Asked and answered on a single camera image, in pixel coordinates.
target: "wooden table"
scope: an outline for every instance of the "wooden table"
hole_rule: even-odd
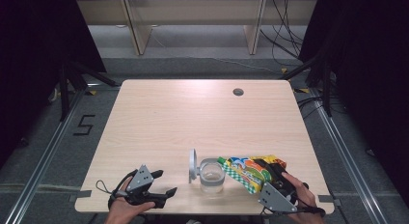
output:
[[[243,90],[236,96],[234,89]],[[132,170],[146,164],[164,170],[150,192],[177,187],[164,209],[150,213],[256,215],[258,194],[226,176],[223,191],[208,196],[200,180],[188,182],[189,151],[204,158],[274,154],[315,195],[329,195],[294,94],[282,80],[126,80],[118,94],[78,198],[82,212],[106,212],[108,194]],[[327,213],[332,203],[317,204]]]

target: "black tape marking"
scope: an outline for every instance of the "black tape marking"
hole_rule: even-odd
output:
[[[333,203],[334,199],[330,195],[318,195],[318,201],[320,203]]]
[[[310,92],[310,90],[308,88],[296,88],[292,90],[294,93],[303,93],[303,94],[307,94]]]
[[[79,135],[89,135],[90,134],[91,129],[93,128],[93,125],[83,125],[82,124],[82,122],[84,122],[84,119],[86,117],[95,117],[95,115],[83,115],[81,118],[81,121],[78,124],[78,127],[87,127],[88,128],[87,132],[86,133],[74,133],[73,135],[79,136]]]

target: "metal rail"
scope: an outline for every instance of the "metal rail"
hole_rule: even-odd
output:
[[[58,124],[57,129],[54,132],[47,148],[45,149],[42,157],[34,170],[30,180],[26,183],[23,191],[18,197],[17,201],[11,208],[9,215],[7,217],[7,224],[20,223],[27,211],[31,201],[33,200],[36,190],[50,164],[54,154],[56,153],[58,146],[64,137],[64,134],[68,128],[68,125],[72,119],[72,114],[75,111],[80,99],[84,96],[84,91],[76,92],[72,102],[71,109],[69,110],[67,116]]]
[[[310,92],[312,97],[319,96],[319,92],[315,88],[311,88]],[[352,183],[355,185],[355,188],[357,189],[357,192],[361,197],[365,208],[367,209],[370,219],[373,223],[388,223],[386,215],[383,213],[378,201],[370,191],[370,188],[363,175],[361,174],[361,171],[359,170],[357,164],[355,163],[355,160],[353,159],[351,153],[343,142],[341,134],[339,133],[333,119],[326,115],[320,101],[316,101],[315,106],[317,107],[318,114],[321,117],[335,144],[337,152],[341,157],[341,160],[345,166],[346,171],[349,174],[349,177],[352,180]]]

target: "gray floor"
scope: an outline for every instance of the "gray floor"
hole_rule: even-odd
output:
[[[274,37],[271,27],[262,29]],[[285,64],[300,64],[278,48],[274,48],[277,61],[273,60],[272,44],[263,36],[260,36],[257,54],[249,55],[243,29],[239,26],[157,26],[153,28],[149,46],[143,56],[135,56],[126,27],[93,26],[90,30],[108,70],[107,75],[118,82],[127,78],[277,79],[282,75],[283,68],[294,68]],[[302,37],[305,27],[293,27],[292,30]],[[288,42],[279,42],[295,52]],[[305,71],[292,78],[291,86],[295,89],[306,88],[304,79],[307,74]],[[92,78],[87,80],[90,84],[99,84]],[[77,212],[72,198],[80,190],[86,176],[118,90],[106,86],[94,86],[92,90],[96,90],[94,96],[85,95],[80,99],[22,223],[88,223],[93,218],[93,213]],[[297,100],[311,96],[302,93],[294,95]],[[359,130],[348,114],[345,114],[339,101],[334,98],[331,103],[333,120],[380,210],[389,223],[409,223],[409,209],[376,158],[365,153],[366,142]],[[345,218],[349,223],[373,223],[315,104],[307,104],[301,113],[305,117],[324,178],[334,195],[341,199],[341,210]],[[27,136],[30,145],[16,149],[0,171],[0,220],[5,220],[24,184],[30,180],[58,127],[60,114],[61,104],[58,100],[45,107]],[[83,115],[95,115],[86,120],[93,128],[90,135],[74,136],[74,133],[84,131],[82,127],[78,127]],[[94,223],[102,223],[105,215],[100,213]],[[164,219],[168,221],[164,222],[185,223],[184,220],[188,218],[167,216]],[[227,220],[227,217],[197,218],[206,219],[206,223],[234,222],[233,219]],[[326,215],[325,220],[327,223],[345,223],[338,208],[334,213]],[[269,221],[292,223],[285,216],[274,216]]]

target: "black strap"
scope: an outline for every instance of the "black strap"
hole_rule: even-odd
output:
[[[307,206],[304,208],[300,208],[299,209],[302,212],[310,212],[310,213],[319,213],[319,215],[321,215],[321,217],[324,217],[326,212],[323,208],[318,208],[318,207],[312,207],[312,206]]]
[[[129,177],[134,177],[136,175],[136,173],[138,172],[137,169],[135,169],[134,171],[128,173],[122,180],[121,182],[117,185],[117,187],[112,191],[111,196],[109,196],[109,200],[108,200],[108,209],[111,209],[112,204],[114,203],[115,199],[117,199],[117,192],[118,190],[120,190],[121,185],[123,185],[123,183],[126,181],[126,179],[128,179]]]

